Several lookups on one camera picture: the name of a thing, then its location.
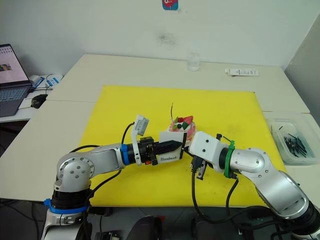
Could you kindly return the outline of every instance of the laptop keyboard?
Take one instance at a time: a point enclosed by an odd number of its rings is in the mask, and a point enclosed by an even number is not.
[[[0,91],[0,102],[14,101],[22,98],[27,88],[2,89]]]

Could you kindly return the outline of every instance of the yellow mat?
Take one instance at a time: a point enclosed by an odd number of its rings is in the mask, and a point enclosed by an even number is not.
[[[194,116],[198,131],[212,136],[221,133],[235,140],[235,147],[261,148],[279,170],[285,171],[274,140],[253,92],[192,89],[104,86],[80,145],[120,143],[123,132],[137,114],[150,119],[144,137],[158,140],[159,132],[173,117]],[[131,143],[130,131],[124,143]],[[101,187],[91,199],[94,206],[192,206],[191,157],[156,166],[135,164]],[[93,189],[113,173],[92,179]],[[196,180],[196,198],[200,206],[224,206],[234,183],[222,173],[207,168],[204,180]],[[244,176],[232,194],[231,206],[263,205],[255,186]]]

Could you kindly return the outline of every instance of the laptop screen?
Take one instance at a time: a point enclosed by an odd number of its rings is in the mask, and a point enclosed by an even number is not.
[[[0,85],[28,81],[10,44],[0,45]]]

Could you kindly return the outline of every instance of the computer mouse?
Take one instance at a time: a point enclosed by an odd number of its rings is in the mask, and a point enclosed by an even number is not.
[[[40,108],[40,106],[45,102],[47,96],[48,96],[48,94],[40,94],[40,95],[32,98],[31,107],[35,108],[35,109]]]

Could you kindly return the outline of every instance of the blue ring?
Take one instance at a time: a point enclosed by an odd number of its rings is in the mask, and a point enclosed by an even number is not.
[[[46,200],[44,200],[43,204],[47,207],[50,208],[50,211],[54,214],[76,214],[76,213],[81,213],[81,212],[85,212],[87,211],[89,206],[83,206],[83,207],[79,207],[79,208],[73,208],[73,209],[58,209],[58,208],[54,208],[51,205],[51,199],[47,198]]]
[[[128,158],[128,147],[127,144],[121,145],[121,152],[123,153],[123,161],[125,165],[130,165],[129,158]]]

